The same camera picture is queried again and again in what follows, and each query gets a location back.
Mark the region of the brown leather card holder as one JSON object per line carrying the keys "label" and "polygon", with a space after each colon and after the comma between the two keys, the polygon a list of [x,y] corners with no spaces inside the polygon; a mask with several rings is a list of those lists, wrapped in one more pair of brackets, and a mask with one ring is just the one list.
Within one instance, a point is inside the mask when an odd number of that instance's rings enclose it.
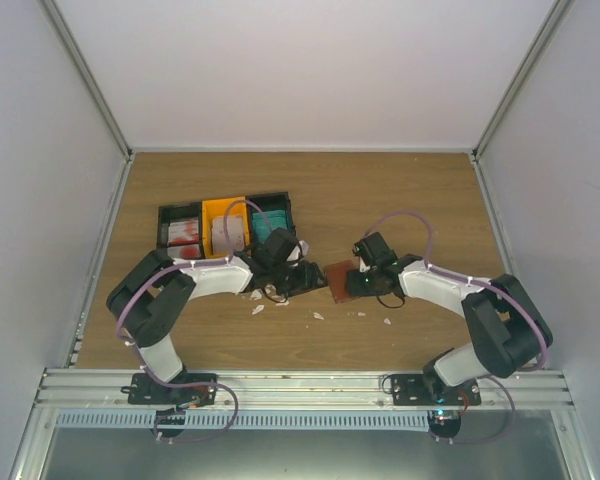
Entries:
{"label": "brown leather card holder", "polygon": [[324,268],[324,275],[336,304],[360,298],[360,295],[353,295],[347,289],[347,274],[349,271],[356,270],[357,267],[351,260],[330,264]]}

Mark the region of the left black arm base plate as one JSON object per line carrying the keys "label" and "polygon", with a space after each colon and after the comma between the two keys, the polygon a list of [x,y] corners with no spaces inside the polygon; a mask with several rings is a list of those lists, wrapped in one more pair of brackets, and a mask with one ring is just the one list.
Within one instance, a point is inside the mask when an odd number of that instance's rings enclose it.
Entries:
{"label": "left black arm base plate", "polygon": [[218,376],[212,373],[184,373],[175,378],[177,384],[196,383],[196,387],[172,388],[161,385],[146,373],[136,373],[120,391],[132,405],[171,405],[176,407],[206,406],[215,401]]}

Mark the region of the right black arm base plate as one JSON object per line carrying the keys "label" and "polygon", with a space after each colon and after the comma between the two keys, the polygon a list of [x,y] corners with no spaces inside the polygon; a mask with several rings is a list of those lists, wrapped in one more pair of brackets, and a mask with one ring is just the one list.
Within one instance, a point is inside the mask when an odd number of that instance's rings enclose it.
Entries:
{"label": "right black arm base plate", "polygon": [[476,380],[448,387],[422,373],[393,373],[383,376],[379,386],[395,406],[465,407],[482,403]]}

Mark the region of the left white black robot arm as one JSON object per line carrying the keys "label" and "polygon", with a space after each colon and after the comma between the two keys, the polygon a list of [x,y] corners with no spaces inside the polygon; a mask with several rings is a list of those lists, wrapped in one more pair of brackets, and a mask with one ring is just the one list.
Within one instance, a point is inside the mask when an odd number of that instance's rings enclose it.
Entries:
{"label": "left white black robot arm", "polygon": [[186,304],[217,294],[273,289],[283,302],[327,286],[320,267],[306,259],[308,245],[277,228],[267,239],[216,259],[184,260],[153,250],[109,294],[115,335],[134,349],[151,391],[165,404],[183,398],[186,368],[171,332]]}

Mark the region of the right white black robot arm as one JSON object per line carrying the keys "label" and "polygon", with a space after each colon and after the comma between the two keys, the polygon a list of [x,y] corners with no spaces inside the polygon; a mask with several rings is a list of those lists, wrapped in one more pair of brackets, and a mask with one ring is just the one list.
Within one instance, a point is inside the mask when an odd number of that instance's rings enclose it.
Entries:
{"label": "right white black robot arm", "polygon": [[359,267],[346,273],[350,296],[423,300],[465,321],[470,343],[423,368],[423,393],[431,403],[448,403],[468,381],[487,375],[505,379],[548,360],[552,332],[515,276],[472,277],[417,255],[400,257],[378,232],[355,243],[353,254]]}

